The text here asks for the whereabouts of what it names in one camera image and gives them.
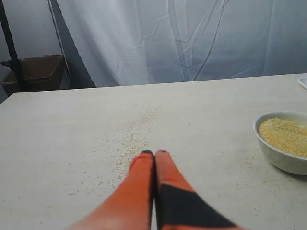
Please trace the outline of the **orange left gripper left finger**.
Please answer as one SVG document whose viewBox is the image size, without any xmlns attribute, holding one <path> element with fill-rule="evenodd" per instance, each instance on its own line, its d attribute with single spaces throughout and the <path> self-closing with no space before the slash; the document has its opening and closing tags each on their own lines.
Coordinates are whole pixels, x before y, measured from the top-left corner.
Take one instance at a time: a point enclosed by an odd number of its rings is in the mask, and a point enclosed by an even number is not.
<svg viewBox="0 0 307 230">
<path fill-rule="evenodd" d="M 119 187 L 70 230 L 149 230 L 153 209 L 154 155 L 142 151 Z"/>
</svg>

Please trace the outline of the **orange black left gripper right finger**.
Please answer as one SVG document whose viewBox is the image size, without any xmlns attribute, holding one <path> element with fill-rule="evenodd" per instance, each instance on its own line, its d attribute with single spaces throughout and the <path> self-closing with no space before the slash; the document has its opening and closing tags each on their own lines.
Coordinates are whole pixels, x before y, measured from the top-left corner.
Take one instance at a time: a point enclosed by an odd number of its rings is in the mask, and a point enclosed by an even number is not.
<svg viewBox="0 0 307 230">
<path fill-rule="evenodd" d="M 242 230 L 208 205 L 183 177 L 169 152 L 155 155 L 160 230 Z"/>
</svg>

